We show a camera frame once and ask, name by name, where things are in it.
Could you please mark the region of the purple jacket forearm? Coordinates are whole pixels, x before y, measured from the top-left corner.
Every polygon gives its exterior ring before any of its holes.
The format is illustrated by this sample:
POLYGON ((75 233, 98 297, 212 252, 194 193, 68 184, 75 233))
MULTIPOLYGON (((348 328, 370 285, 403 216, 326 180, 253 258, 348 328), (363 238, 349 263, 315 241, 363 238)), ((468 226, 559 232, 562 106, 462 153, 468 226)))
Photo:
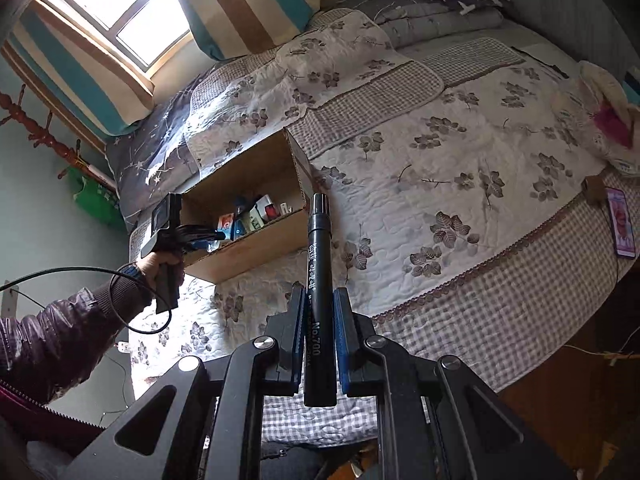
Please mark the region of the purple jacket forearm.
POLYGON ((1 321, 1 381, 40 404, 85 382, 124 325, 152 301, 134 264, 95 290, 1 321))

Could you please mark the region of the person's left hand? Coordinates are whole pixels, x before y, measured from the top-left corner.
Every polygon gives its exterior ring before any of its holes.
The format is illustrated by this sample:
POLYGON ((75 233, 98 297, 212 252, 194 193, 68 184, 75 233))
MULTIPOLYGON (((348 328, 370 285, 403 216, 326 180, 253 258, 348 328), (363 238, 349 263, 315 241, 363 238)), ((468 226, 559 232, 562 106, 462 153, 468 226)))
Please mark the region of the person's left hand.
POLYGON ((134 263, 144 276, 146 284, 154 290, 157 290, 156 279, 160 273, 160 267, 164 264, 171 266, 178 272, 178 285, 181 286, 184 281, 184 265, 182 255, 180 254, 150 252, 149 255, 143 258, 137 258, 137 261, 134 263))

